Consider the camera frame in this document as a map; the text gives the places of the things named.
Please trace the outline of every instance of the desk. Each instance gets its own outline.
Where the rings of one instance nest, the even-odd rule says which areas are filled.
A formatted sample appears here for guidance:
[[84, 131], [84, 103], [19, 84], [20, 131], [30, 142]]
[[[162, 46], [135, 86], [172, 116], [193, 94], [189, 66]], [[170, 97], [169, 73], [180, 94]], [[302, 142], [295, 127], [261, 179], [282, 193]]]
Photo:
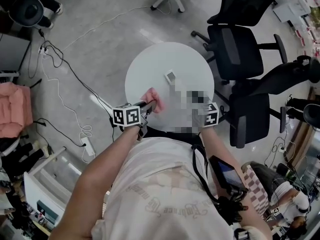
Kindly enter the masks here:
[[[215, 82], [206, 60], [187, 45], [163, 42], [143, 50], [131, 63], [125, 77], [127, 102], [139, 102], [143, 94], [153, 87], [164, 104], [168, 105], [170, 86], [165, 73], [169, 70], [173, 70], [176, 78], [188, 91], [204, 91], [211, 100], [213, 99]], [[174, 131], [168, 122], [166, 111], [148, 116], [148, 126], [159, 131]]]

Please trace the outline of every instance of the pink chair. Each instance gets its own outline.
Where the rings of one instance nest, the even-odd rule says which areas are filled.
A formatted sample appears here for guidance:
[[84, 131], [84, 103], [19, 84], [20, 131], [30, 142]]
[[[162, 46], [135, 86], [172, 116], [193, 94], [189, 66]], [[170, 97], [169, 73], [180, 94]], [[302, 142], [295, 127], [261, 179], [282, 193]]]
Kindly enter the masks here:
[[16, 138], [32, 123], [30, 88], [0, 83], [0, 138]]

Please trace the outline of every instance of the pink cloth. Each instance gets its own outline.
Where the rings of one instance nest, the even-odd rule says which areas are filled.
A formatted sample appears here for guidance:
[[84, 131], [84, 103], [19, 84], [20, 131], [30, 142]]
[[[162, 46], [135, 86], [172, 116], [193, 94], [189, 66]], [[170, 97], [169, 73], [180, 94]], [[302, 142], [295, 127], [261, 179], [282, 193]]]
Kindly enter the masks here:
[[33, 123], [30, 88], [0, 83], [0, 138], [16, 138]]
[[154, 113], [158, 114], [165, 109], [165, 103], [161, 100], [159, 94], [155, 90], [155, 88], [151, 87], [146, 91], [146, 93], [140, 98], [140, 100], [149, 103], [152, 101], [156, 101], [156, 107], [154, 109]]

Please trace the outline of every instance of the black and white marker cube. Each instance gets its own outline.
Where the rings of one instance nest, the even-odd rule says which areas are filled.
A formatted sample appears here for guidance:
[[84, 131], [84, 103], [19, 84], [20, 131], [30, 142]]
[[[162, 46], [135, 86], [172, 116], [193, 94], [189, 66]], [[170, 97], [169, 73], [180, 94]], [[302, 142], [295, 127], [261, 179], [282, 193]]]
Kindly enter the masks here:
[[217, 103], [211, 102], [205, 105], [205, 120], [203, 127], [216, 126], [219, 123], [219, 109]]
[[112, 108], [113, 123], [117, 126], [134, 126], [141, 123], [140, 107], [121, 105]]

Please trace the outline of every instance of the pink towel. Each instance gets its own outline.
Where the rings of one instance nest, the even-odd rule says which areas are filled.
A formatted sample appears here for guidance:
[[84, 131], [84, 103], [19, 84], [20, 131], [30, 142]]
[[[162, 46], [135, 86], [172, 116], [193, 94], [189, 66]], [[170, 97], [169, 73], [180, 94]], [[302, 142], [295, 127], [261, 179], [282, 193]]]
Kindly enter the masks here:
[[152, 101], [156, 101], [156, 107], [154, 109], [154, 113], [158, 114], [165, 109], [165, 104], [161, 100], [159, 94], [156, 92], [155, 88], [151, 87], [146, 91], [146, 93], [140, 98], [140, 100], [149, 103]]

